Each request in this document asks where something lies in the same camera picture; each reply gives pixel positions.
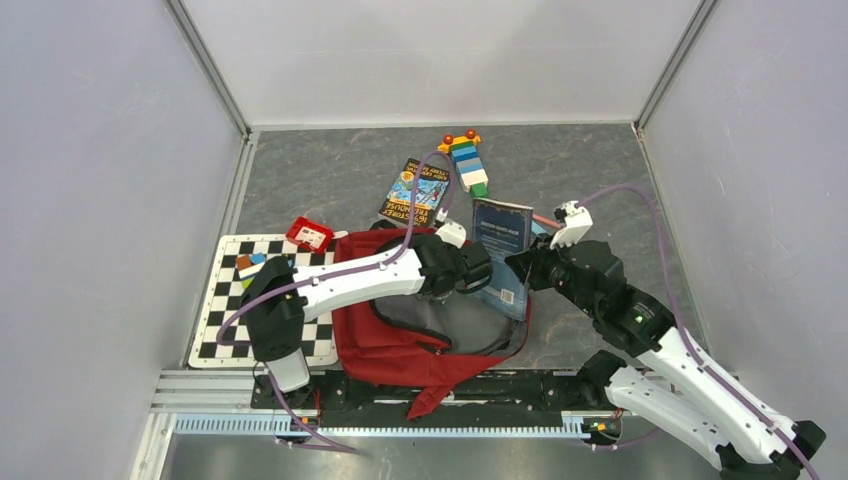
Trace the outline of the dark blue Nineteen Eighty-Four book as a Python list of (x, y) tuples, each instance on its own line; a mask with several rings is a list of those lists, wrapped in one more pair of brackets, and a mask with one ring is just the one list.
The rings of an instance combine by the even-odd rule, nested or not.
[(472, 237), (480, 242), (492, 260), (489, 284), (474, 296), (508, 317), (523, 321), (527, 314), (528, 290), (523, 280), (507, 265), (505, 258), (528, 249), (532, 233), (533, 208), (489, 198), (472, 202)]

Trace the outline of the red student backpack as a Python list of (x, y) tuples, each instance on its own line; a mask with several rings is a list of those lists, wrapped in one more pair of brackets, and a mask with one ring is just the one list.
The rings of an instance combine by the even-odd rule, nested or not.
[(416, 296), (378, 298), (332, 314), (345, 373), (379, 387), (411, 387), (417, 395), (405, 418), (430, 415), (462, 382), (517, 355), (532, 313), (508, 316), (472, 295), (445, 303)]

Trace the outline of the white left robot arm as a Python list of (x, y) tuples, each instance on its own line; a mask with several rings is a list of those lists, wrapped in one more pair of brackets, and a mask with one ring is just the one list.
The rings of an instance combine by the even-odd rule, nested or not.
[(266, 261), (242, 294), (235, 318), (278, 397), (306, 405), (314, 381), (301, 346), (303, 327), (343, 307), (384, 297), (470, 294), (490, 282), (493, 262), (479, 242), (451, 243), (435, 233), (400, 236), (374, 254), (329, 265)]

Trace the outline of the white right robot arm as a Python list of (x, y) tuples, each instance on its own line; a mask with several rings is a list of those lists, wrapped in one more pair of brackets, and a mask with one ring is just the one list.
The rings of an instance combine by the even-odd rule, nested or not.
[(578, 372), (577, 392), (585, 405), (644, 418), (699, 454), (723, 479), (817, 476), (811, 460), (826, 439), (823, 429), (780, 414), (742, 386), (662, 302), (627, 281), (607, 243), (565, 247), (539, 238), (505, 263), (530, 289), (554, 289), (569, 300), (605, 342), (674, 387), (656, 385), (601, 350)]

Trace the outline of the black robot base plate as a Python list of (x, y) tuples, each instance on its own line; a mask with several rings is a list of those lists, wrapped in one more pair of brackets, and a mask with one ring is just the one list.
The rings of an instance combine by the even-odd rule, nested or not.
[(408, 419), (421, 387), (355, 380), (341, 370), (314, 373), (284, 399), (290, 408), (313, 410), (322, 427), (512, 427), (552, 426), (564, 412), (621, 418), (627, 412), (592, 400), (570, 370), (489, 370), (465, 380), (430, 412)]

